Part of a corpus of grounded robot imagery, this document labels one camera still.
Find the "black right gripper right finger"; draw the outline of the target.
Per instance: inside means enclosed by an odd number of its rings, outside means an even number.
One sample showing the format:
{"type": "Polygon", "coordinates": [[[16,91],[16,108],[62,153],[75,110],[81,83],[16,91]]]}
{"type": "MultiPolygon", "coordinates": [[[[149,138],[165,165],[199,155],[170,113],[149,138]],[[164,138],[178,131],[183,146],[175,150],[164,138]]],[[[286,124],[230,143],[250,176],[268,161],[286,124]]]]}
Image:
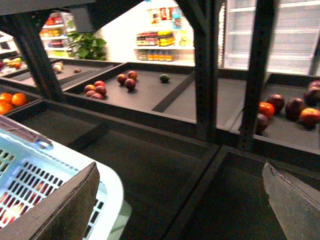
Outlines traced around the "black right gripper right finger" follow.
{"type": "Polygon", "coordinates": [[[320,191],[268,161],[262,169],[269,204],[288,240],[320,238],[320,191]]]}

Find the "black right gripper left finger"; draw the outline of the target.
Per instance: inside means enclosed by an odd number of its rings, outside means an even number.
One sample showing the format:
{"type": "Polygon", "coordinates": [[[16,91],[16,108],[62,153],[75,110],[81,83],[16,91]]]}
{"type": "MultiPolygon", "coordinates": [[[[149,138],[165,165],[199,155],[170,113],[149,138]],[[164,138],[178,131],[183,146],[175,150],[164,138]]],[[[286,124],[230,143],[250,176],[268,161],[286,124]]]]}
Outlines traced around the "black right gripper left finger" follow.
{"type": "Polygon", "coordinates": [[[81,240],[95,202],[100,174],[90,163],[0,231],[2,240],[81,240]]]}

